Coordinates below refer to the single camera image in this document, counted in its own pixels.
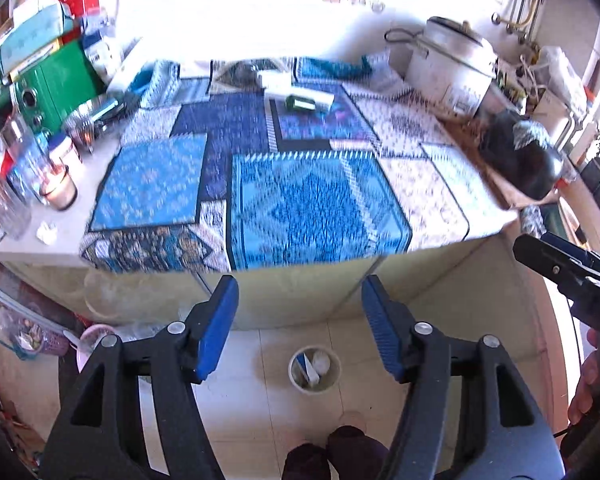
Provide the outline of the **person right hand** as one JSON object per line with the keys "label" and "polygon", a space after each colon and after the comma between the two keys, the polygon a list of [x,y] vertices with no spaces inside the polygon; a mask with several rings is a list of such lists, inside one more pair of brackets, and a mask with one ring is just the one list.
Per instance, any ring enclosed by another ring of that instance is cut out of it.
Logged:
{"label": "person right hand", "polygon": [[582,417],[590,411],[593,406],[593,386],[600,374],[597,363],[597,333],[590,328],[586,334],[586,341],[593,351],[584,360],[581,366],[581,375],[577,385],[576,394],[568,408],[568,419],[570,425],[575,425]]}

